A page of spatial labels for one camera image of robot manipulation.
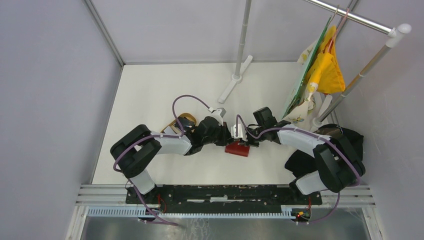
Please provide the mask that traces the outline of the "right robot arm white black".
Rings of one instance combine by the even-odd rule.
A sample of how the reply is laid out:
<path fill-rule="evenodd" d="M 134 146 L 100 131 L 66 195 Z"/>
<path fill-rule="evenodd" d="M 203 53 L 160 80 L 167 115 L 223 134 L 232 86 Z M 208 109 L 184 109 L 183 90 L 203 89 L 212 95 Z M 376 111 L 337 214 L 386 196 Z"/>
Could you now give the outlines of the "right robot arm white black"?
<path fill-rule="evenodd" d="M 323 135 L 297 127 L 289 121 L 277 119 L 268 107 L 253 113 L 256 128 L 248 127 L 242 117 L 236 115 L 232 136 L 248 146 L 258 146 L 270 141 L 287 145 L 312 158 L 316 169 L 297 176 L 289 184 L 289 199 L 302 204 L 309 194 L 329 190 L 339 193 L 346 187 L 356 187 L 365 173 L 362 160 L 353 145 L 343 134 Z"/>

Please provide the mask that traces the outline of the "wooden tray with cards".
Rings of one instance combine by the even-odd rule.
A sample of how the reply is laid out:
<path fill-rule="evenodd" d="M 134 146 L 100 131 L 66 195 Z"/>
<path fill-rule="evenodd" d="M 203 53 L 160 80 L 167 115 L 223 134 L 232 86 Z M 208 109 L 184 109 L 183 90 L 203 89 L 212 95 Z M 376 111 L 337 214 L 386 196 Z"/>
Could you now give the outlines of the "wooden tray with cards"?
<path fill-rule="evenodd" d="M 161 133 L 168 135 L 180 135 L 182 133 L 181 127 L 183 128 L 184 132 L 192 132 L 197 125 L 196 118 L 187 112 L 180 114 L 177 119 L 179 120 L 180 124 L 177 120 L 174 120 L 164 129 L 162 129 Z"/>

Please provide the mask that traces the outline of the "red card holder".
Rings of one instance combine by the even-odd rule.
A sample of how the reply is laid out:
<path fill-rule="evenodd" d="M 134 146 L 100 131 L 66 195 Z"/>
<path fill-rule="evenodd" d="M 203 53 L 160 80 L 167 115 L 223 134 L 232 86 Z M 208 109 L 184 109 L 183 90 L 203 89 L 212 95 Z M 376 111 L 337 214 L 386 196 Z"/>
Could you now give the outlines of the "red card holder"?
<path fill-rule="evenodd" d="M 225 147 L 224 150 L 228 154 L 237 155 L 241 157 L 248 157 L 250 152 L 250 146 L 241 144 L 239 141 L 235 141 Z"/>

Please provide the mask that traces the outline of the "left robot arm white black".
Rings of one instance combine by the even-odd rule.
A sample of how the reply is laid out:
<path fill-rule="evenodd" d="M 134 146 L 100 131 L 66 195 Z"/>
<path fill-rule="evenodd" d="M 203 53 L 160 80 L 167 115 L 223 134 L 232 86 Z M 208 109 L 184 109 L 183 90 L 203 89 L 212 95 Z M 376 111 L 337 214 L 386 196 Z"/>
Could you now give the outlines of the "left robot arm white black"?
<path fill-rule="evenodd" d="M 145 204 L 157 198 L 156 184 L 147 171 L 147 166 L 157 155 L 176 154 L 191 156 L 200 152 L 205 145 L 225 147 L 234 142 L 225 122 L 220 123 L 212 116 L 198 124 L 179 117 L 173 125 L 162 132 L 151 131 L 145 124 L 136 126 L 111 148 L 115 160 L 113 165 L 138 190 L 138 197 Z"/>

